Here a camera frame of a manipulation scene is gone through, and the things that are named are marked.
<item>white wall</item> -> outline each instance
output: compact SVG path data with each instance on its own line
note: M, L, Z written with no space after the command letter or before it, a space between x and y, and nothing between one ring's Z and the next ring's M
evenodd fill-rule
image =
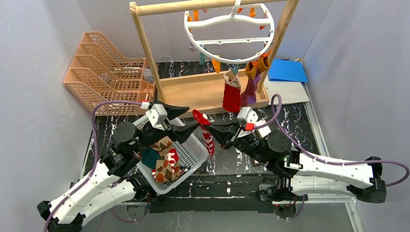
M304 58L331 155L410 165L410 1L335 0ZM383 166L393 182L404 171ZM358 203L368 232L409 231L410 181Z
M179 0L136 0L138 5L174 2ZM144 52L132 21L130 0L77 0L91 28L108 37L114 46L127 57L144 57ZM278 51L278 58L302 58L316 33L331 0L301 0L286 31ZM285 2L267 3L278 24ZM210 9L199 13L200 20L230 13L230 9ZM156 62L199 60L199 52L188 49L190 42L183 29L183 13L143 16L143 23ZM260 31L258 26L226 23L206 29L196 29L195 39L228 39L267 36L268 28ZM224 58L248 58L262 49L262 43L245 45L214 45L208 50Z
M37 204L80 177L90 114L63 79L90 30L75 0L0 1L1 231L43 231Z

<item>drying rack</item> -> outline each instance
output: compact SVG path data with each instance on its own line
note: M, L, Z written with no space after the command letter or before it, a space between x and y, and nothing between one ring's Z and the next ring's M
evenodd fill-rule
M272 50L269 62L272 64L280 43L285 35L286 29L293 16L299 0L242 0L242 5L251 5L257 3L268 3L286 1L285 8L280 17L279 23L275 29L273 43L268 50ZM155 61L152 57L151 48L141 20L142 16L160 15L167 13L176 13L192 10L214 9L222 7L233 7L235 0L190 0L171 3L161 3L145 6L137 6L136 2L130 2L131 15L134 20L138 36L143 47L146 60L150 67L155 67ZM258 83L256 90L256 103L250 105L252 108L265 107L269 103L269 96L264 88L264 81L268 70L261 74L261 81ZM216 114L226 112L222 107L224 92L223 73L204 73L182 77L160 79L158 71L152 72L152 76L157 88L158 98L163 103L176 106L188 106L190 110L181 117L192 116L192 110L196 109L204 114ZM241 92L245 90L248 77L245 70L238 72L241 82Z

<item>white plastic basket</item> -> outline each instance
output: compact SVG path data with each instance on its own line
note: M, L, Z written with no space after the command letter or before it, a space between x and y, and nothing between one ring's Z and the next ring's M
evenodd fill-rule
M149 122L148 117L144 115L142 118L134 122L134 125L139 129ZM177 126L184 126L184 123L179 119L175 118L171 120L171 123ZM138 169L141 171L142 175L152 186L152 188L159 194L166 194L172 189L176 188L179 184L182 183L188 176L194 173L208 158L208 151L204 145L195 137L191 135L186 142L180 144L178 141L172 143L173 148L176 149L179 163L181 166L190 167L189 171L184 173L176 181L171 181L167 183L158 183L155 181L154 176L152 175L152 170L144 165L142 162L137 164Z

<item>wooden base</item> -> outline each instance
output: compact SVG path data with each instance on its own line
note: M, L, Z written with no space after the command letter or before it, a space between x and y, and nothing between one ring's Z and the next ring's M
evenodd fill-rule
M206 73L162 79L165 103L176 106L188 106L190 110L180 118L192 117L192 110L199 110L204 114L217 114L226 112L222 107L225 82L223 73ZM245 91L248 77L243 70L239 72L241 92ZM256 92L256 104L252 108L265 107L269 103L269 96L265 88Z

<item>hanger hook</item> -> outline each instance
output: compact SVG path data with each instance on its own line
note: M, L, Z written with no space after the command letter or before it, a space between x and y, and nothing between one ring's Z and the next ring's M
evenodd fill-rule
M230 17L231 19L235 18L235 13L238 11L240 5L241 5L241 0L236 0L235 5L234 5L234 7L232 9L232 12L231 12L231 17Z

